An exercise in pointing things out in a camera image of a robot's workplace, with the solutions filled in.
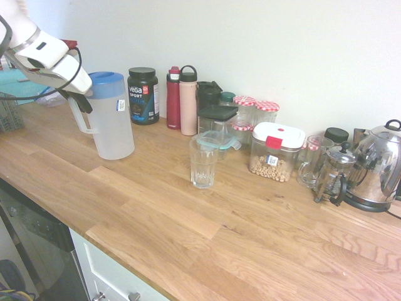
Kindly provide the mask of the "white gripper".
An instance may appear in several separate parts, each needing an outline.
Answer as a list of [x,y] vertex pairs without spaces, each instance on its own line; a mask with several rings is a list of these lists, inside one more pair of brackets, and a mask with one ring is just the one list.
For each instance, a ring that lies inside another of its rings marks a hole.
[[82,57],[78,50],[70,50],[51,68],[25,67],[10,51],[5,56],[32,82],[78,93],[75,101],[81,112],[92,113],[89,101],[82,95],[90,89],[92,81],[81,65]]

